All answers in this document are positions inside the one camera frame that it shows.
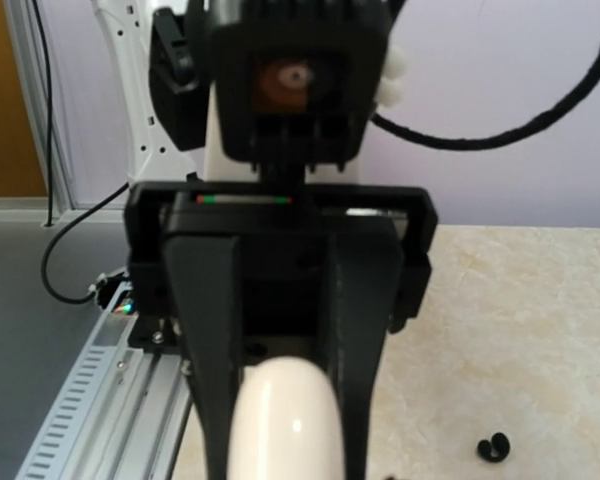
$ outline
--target white wall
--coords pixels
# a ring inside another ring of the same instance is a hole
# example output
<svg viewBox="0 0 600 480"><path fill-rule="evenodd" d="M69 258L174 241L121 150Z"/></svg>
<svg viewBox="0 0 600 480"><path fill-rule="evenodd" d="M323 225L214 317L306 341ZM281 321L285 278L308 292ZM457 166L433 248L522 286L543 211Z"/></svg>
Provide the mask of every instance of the white wall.
<svg viewBox="0 0 600 480"><path fill-rule="evenodd" d="M75 196L125 180L125 120L88 0L44 2L62 83ZM580 80L600 42L600 0L409 0L394 41L411 58L387 116L441 136L518 126ZM369 183L428 188L447 223L600 226L600 87L550 131L498 151L444 153L371 127Z"/></svg>

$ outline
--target thin black wire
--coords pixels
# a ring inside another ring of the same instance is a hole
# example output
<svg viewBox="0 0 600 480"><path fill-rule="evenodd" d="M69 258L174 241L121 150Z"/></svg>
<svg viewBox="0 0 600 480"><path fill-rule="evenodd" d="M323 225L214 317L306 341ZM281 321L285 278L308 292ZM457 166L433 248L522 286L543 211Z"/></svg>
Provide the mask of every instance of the thin black wire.
<svg viewBox="0 0 600 480"><path fill-rule="evenodd" d="M576 87L560 100L553 108L541 113L533 118L529 123L522 127L509 130L507 132L495 135L493 137L481 139L466 138L438 138L426 135L408 127L398 125L391 120L375 114L371 121L378 127L387 132L411 143L423 145L425 147L435 148L437 150L453 151L479 151L501 148L512 143L519 142L533 135L536 135L556 122L560 121L565 115L571 112L580 104L600 83L600 51L595 62L585 75L585 77L576 85Z"/></svg>
<svg viewBox="0 0 600 480"><path fill-rule="evenodd" d="M47 223L46 227L53 226L53 82L51 78L51 59L49 56L49 46L47 45L47 35L40 15L40 5L38 0L31 0L33 11L36 16L36 23L40 31L40 41L42 43L42 54L45 63L46 90L47 90L47 135L45 147L45 163L47 165Z"/></svg>
<svg viewBox="0 0 600 480"><path fill-rule="evenodd" d="M58 300L62 303L69 304L69 305L83 305L85 303L90 302L95 297L95 292L89 292L89 294L87 296L82 297L82 298L69 298L69 297L65 297L64 295L58 293L51 286L51 283L49 282L49 273L47 271L48 266L49 266L49 257L51 256L53 249L58 244L58 242L62 239L62 237L64 237L67 233L69 233L80 222L86 220L91 215L96 213L98 210L101 210L103 207L105 207L106 205L111 203L113 200L118 198L125 191L127 191L128 188L129 188L129 184L124 184L122 187L120 187L118 190L113 192L111 195L109 195L107 198L105 198L103 201L101 201L95 207L91 208L90 210L87 210L82 215L80 215L78 218L76 218L75 220L71 221L70 223L68 223L67 225L62 227L62 229L51 239L51 241L49 242L49 245L47 245L47 248L44 251L44 254L42 255L42 262L40 265L40 276L42 277L42 285L44 285L45 290L49 293L49 295L51 295L56 300Z"/></svg>

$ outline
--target metal frame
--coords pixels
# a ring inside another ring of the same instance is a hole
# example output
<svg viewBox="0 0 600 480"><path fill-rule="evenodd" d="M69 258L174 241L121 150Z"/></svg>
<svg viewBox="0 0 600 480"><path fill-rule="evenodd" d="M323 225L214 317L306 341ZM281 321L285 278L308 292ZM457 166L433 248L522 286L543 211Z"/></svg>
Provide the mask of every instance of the metal frame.
<svg viewBox="0 0 600 480"><path fill-rule="evenodd" d="M135 317L111 314L76 360L17 480L170 478L191 407L179 355L127 346Z"/></svg>
<svg viewBox="0 0 600 480"><path fill-rule="evenodd" d="M31 132L45 182L47 182L47 167L44 160L47 95L44 87L44 59L41 53L40 35L34 20L30 0L4 0L4 9ZM67 180L62 149L55 139L53 142L53 174L53 195L56 210L57 213L62 214L66 210L74 208L74 204Z"/></svg>

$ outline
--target gray surface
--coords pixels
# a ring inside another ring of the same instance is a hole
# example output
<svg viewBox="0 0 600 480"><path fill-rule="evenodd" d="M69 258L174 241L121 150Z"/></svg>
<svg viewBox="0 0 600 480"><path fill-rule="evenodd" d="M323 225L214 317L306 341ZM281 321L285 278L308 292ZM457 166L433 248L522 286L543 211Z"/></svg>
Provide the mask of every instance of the gray surface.
<svg viewBox="0 0 600 480"><path fill-rule="evenodd" d="M39 223L0 223L0 480L15 477L65 376L98 318L40 283L40 257L53 231ZM121 224L84 224L58 244L52 283L81 296L95 277L124 265Z"/></svg>

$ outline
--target door frame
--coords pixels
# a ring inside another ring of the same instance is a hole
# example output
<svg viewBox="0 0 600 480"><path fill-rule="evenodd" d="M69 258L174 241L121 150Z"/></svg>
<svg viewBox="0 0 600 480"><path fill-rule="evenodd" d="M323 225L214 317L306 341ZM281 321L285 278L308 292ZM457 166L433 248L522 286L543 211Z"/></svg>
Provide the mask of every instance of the door frame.
<svg viewBox="0 0 600 480"><path fill-rule="evenodd" d="M30 0L3 0L3 3L33 141L48 190L47 166L45 162L47 94L40 32L35 22L35 15ZM55 126L54 119L54 132L58 132L59 130ZM75 204L69 188L68 176L65 169L66 162L59 142L55 137L53 139L52 150L54 153L52 162L54 204L56 214L62 215L66 211L73 210Z"/></svg>

